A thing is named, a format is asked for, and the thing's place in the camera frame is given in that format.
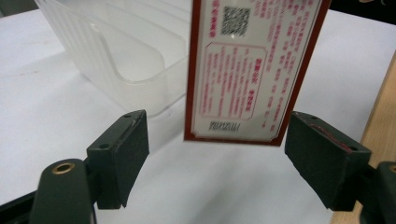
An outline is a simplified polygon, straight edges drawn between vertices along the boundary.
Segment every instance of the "screw hole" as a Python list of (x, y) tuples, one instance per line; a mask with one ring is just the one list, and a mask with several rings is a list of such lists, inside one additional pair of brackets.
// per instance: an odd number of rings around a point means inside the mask
[(356, 147), (349, 147), (352, 151), (359, 151)]
[(55, 175), (62, 175), (62, 174), (65, 174), (65, 173), (73, 170), (74, 167), (75, 167), (74, 163), (71, 163), (71, 162), (62, 163), (62, 164), (55, 166), (52, 169), (52, 173)]
[(101, 149), (106, 149), (108, 147), (109, 147), (109, 144), (102, 144), (99, 146), (99, 148), (101, 148)]
[(389, 169), (396, 174), (396, 165), (391, 165)]

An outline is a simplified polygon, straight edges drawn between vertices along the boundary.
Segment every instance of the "white surface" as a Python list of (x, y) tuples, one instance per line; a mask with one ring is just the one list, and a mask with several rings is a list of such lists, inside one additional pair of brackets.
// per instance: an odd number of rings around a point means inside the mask
[[(360, 140), (396, 48), (396, 27), (328, 13), (296, 110)], [(39, 11), (0, 19), (0, 204), (36, 189), (123, 110), (71, 63)], [(283, 147), (182, 141), (184, 99), (148, 121), (151, 154), (128, 206), (99, 223), (328, 223), (331, 211)]]

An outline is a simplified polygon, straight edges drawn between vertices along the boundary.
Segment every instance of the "wooden surface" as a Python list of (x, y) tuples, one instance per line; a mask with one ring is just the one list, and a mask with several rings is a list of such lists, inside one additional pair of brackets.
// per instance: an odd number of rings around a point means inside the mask
[[(396, 161), (396, 52), (376, 98), (361, 143), (373, 151), (370, 165), (381, 161)], [(332, 224), (358, 224), (361, 204), (354, 212), (335, 212)]]

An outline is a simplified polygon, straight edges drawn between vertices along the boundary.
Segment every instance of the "plastic box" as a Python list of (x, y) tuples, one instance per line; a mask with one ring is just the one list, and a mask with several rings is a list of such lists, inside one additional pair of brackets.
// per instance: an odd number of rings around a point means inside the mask
[(36, 0), (77, 68), (129, 111), (186, 91), (191, 1)]

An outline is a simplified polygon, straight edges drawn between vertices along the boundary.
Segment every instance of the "qr code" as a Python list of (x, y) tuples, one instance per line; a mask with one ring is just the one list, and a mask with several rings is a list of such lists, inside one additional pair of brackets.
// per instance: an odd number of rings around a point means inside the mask
[(244, 35), (248, 28), (250, 8), (225, 7), (221, 26), (222, 35)]

